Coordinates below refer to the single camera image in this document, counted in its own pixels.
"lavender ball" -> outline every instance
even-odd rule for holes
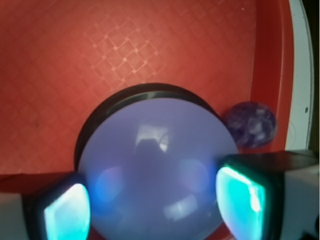
[[[245,101],[233,106],[224,118],[236,145],[259,148],[270,143],[277,133],[276,116],[266,106]]]

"red surface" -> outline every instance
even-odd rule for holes
[[[257,1],[256,13],[250,99],[266,104],[276,114],[278,134],[269,145],[247,152],[275,152],[286,147],[293,89],[294,37],[289,1]]]
[[[0,173],[72,170],[95,107],[149,82],[184,87],[220,115],[267,104],[278,135],[258,151],[281,150],[292,80],[287,0],[2,0]]]

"red floor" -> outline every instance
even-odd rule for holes
[[[0,173],[73,169],[94,108],[139,83],[250,99],[255,0],[2,0]]]

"black ring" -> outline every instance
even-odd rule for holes
[[[173,98],[197,104],[221,118],[202,98],[182,87],[165,83],[145,83],[125,88],[103,101],[85,121],[75,145],[74,167],[78,170],[82,152],[96,129],[112,114],[120,109],[147,99]]]

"light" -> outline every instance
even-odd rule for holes
[[[90,218],[88,191],[84,185],[76,183],[44,209],[47,239],[87,239]]]
[[[172,219],[173,222],[176,222],[186,218],[197,209],[198,204],[196,197],[194,195],[189,195],[174,204],[165,206],[163,212],[167,219]]]
[[[236,239],[261,239],[264,227],[265,188],[224,166],[216,175],[217,204]]]

